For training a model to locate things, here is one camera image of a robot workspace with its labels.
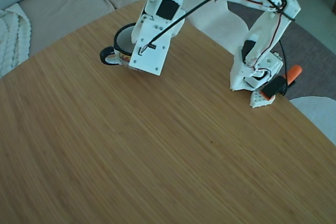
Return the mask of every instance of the white chair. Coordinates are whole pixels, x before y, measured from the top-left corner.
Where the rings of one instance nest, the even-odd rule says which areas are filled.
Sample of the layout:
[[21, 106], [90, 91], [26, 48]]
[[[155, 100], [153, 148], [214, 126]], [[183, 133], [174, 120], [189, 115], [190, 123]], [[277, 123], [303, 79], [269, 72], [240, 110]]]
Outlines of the white chair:
[[[204, 0], [184, 0], [188, 11]], [[248, 33], [246, 23], [227, 7], [226, 1], [211, 1], [187, 18], [197, 29], [216, 41], [231, 54], [243, 44]]]

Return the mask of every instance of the orange object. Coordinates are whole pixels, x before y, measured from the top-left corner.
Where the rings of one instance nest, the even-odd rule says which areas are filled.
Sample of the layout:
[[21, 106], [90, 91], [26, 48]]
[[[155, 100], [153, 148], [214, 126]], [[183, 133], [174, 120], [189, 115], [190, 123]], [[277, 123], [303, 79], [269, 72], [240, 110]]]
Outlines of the orange object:
[[302, 67], [300, 65], [294, 65], [289, 71], [287, 72], [287, 83], [290, 85], [295, 79], [302, 73]]

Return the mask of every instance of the black cable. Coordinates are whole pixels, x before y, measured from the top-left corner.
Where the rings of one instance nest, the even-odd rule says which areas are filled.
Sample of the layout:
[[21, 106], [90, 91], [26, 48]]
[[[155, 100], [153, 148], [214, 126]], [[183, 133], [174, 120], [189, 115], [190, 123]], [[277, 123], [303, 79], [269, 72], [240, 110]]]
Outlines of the black cable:
[[[178, 18], [175, 22], [171, 23], [169, 26], [167, 26], [162, 32], [160, 32], [159, 34], [157, 34], [148, 44], [147, 46], [144, 46], [144, 48], [142, 49], [142, 52], [144, 52], [148, 45], [152, 44], [153, 42], [155, 42], [156, 40], [158, 40], [162, 35], [164, 35], [167, 31], [169, 31], [170, 29], [172, 29], [176, 24], [178, 24], [179, 22], [181, 22], [183, 19], [185, 19], [186, 17], [188, 17], [189, 15], [191, 15], [192, 13], [194, 13], [196, 10], [198, 10], [199, 8], [201, 8], [203, 5], [207, 4], [208, 2], [210, 2], [212, 0], [204, 0], [203, 2], [201, 2], [200, 4], [198, 4], [197, 6], [195, 6], [194, 8], [192, 8], [189, 12], [187, 12], [186, 14], [182, 15], [180, 18]], [[279, 6], [277, 6], [275, 3], [272, 2], [272, 0], [267, 0], [271, 6], [273, 8], [275, 8], [277, 10], [278, 13], [283, 14], [286, 18], [288, 18], [291, 21], [295, 21], [293, 18], [289, 17], [287, 14], [285, 14], [283, 12], [283, 9], [280, 9]]]
[[283, 48], [283, 45], [281, 43], [281, 40], [279, 40], [280, 42], [280, 47], [281, 47], [281, 50], [282, 50], [282, 55], [283, 55], [283, 64], [285, 65], [285, 77], [286, 77], [286, 89], [285, 91], [282, 93], [282, 95], [285, 95], [287, 93], [287, 90], [288, 90], [288, 78], [287, 78], [287, 61], [286, 61], [286, 54], [285, 54], [285, 49]]

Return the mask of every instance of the floor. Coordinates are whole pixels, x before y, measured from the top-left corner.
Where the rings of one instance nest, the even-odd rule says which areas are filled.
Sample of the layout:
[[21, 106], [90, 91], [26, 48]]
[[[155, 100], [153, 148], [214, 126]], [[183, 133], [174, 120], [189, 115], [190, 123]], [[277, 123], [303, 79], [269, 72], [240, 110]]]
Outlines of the floor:
[[301, 12], [296, 21], [336, 54], [336, 15], [334, 0], [298, 0]]

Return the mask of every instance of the gray rug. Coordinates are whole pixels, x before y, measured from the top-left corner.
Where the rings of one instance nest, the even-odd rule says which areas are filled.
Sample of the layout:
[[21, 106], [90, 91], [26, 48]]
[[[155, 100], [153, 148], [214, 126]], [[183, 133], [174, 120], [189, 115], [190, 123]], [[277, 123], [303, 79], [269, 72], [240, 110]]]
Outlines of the gray rug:
[[[240, 16], [249, 28], [262, 13], [233, 3], [229, 3], [229, 9]], [[296, 23], [289, 25], [281, 41], [285, 48], [288, 69], [295, 64], [303, 68], [302, 74], [288, 90], [286, 97], [291, 100], [318, 96], [336, 100], [336, 55]], [[273, 51], [282, 55], [279, 45]]]

